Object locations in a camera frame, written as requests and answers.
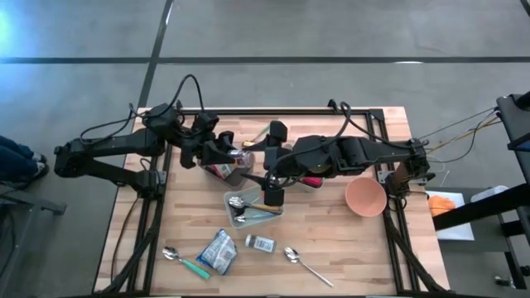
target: red object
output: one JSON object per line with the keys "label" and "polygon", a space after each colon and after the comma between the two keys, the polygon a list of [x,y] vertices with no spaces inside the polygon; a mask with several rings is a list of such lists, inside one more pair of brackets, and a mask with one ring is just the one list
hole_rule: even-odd
{"label": "red object", "polygon": [[377,216],[387,205],[387,194],[374,179],[357,178],[349,182],[345,194],[348,207],[360,216]]}
{"label": "red object", "polygon": [[319,188],[322,186],[322,178],[302,178],[300,182],[310,187]]}

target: spoon with green handle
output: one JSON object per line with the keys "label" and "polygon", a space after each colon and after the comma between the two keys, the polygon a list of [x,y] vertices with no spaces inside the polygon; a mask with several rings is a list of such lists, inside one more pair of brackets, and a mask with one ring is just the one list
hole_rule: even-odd
{"label": "spoon with green handle", "polygon": [[164,254],[164,257],[166,257],[167,259],[180,261],[186,267],[190,268],[193,272],[197,273],[200,277],[204,279],[210,278],[210,274],[206,270],[202,269],[201,267],[198,267],[192,262],[179,258],[179,253],[177,252],[176,249],[165,247],[164,249],[162,249],[162,253]]}

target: orange bowl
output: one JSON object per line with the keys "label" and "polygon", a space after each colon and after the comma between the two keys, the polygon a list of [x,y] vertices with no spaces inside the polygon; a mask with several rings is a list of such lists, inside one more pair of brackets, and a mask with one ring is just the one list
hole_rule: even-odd
{"label": "orange bowl", "polygon": [[349,182],[345,194],[348,207],[360,216],[377,216],[387,205],[387,194],[374,179],[357,178]]}

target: person's leg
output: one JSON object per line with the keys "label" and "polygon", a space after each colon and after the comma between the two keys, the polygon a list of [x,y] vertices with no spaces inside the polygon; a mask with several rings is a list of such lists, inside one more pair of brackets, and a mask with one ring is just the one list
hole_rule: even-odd
{"label": "person's leg", "polygon": [[14,151],[26,159],[33,159],[34,161],[46,162],[46,158],[39,153],[33,152],[30,147],[24,146],[14,142],[12,139],[0,135],[0,147],[6,147]]}
{"label": "person's leg", "polygon": [[0,180],[29,182],[47,174],[46,164],[26,159],[8,147],[0,146]]}

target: green handle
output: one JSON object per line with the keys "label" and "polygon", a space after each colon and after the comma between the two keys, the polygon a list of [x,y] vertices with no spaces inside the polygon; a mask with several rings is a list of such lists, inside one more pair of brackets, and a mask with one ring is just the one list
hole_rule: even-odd
{"label": "green handle", "polygon": [[190,268],[193,272],[199,274],[200,277],[202,277],[204,279],[209,279],[210,278],[210,274],[206,270],[204,270],[201,267],[198,267],[194,263],[186,261],[186,260],[182,260],[182,263],[184,265],[186,265],[188,268]]}

